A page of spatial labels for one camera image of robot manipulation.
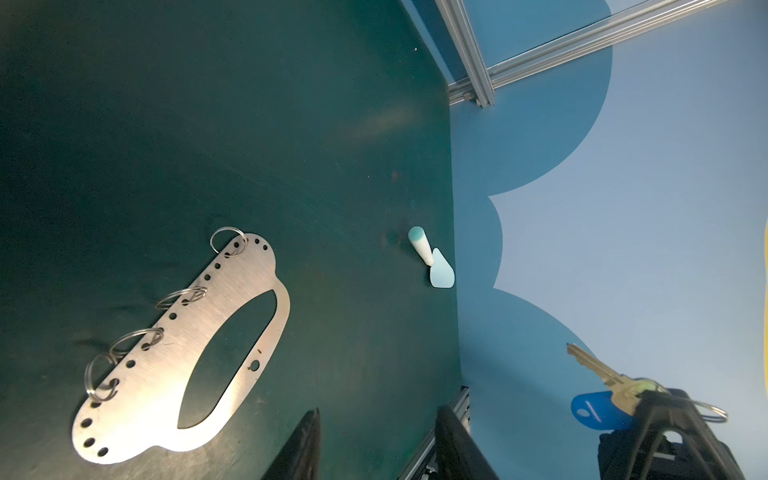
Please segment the key with blue tag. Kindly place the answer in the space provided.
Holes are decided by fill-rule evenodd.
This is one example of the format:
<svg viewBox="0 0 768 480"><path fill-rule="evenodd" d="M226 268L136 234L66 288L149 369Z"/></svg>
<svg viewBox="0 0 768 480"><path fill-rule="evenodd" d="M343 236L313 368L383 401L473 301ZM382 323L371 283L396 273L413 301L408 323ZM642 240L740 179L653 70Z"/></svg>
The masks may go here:
<svg viewBox="0 0 768 480"><path fill-rule="evenodd" d="M628 430L635 423L634 414L644 392L668 392L654 380L618 373L576 344L568 344L567 353L595 373L605 386L604 391L580 394L571 401L572 415L587 428Z"/></svg>

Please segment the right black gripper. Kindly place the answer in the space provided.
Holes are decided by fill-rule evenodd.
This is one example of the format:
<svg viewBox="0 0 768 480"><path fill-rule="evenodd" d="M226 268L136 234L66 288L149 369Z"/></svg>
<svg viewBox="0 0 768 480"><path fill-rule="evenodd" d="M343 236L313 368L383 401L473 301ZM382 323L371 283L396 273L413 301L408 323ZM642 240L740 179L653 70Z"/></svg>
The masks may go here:
<svg viewBox="0 0 768 480"><path fill-rule="evenodd" d="M601 479L745 479L705 423L690 426L689 395L646 392L630 430L600 436Z"/></svg>

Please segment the silver metal keyring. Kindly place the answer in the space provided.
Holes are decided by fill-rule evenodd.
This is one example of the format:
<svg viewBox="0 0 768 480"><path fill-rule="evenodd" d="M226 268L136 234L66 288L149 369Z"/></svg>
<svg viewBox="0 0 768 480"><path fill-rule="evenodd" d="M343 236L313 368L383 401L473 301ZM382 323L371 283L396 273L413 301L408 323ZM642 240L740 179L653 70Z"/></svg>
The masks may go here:
<svg viewBox="0 0 768 480"><path fill-rule="evenodd" d="M728 413L720 407L693 399L687 399L687 402L705 422L726 423L729 420Z"/></svg>

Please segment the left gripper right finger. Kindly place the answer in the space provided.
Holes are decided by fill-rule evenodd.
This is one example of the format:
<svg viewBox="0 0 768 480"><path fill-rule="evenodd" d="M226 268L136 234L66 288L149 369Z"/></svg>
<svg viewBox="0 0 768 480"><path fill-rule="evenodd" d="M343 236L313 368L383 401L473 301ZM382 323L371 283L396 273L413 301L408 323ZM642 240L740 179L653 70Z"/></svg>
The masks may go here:
<svg viewBox="0 0 768 480"><path fill-rule="evenodd" d="M448 406L438 409L435 429L439 479L499 479L470 434Z"/></svg>

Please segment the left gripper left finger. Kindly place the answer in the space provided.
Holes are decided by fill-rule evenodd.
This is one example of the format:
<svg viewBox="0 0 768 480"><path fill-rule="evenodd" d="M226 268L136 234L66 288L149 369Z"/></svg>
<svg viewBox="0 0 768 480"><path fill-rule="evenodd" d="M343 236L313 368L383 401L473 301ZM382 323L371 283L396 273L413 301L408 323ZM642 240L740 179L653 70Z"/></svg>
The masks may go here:
<svg viewBox="0 0 768 480"><path fill-rule="evenodd" d="M309 410L263 475L263 480L315 480L321 452L321 416Z"/></svg>

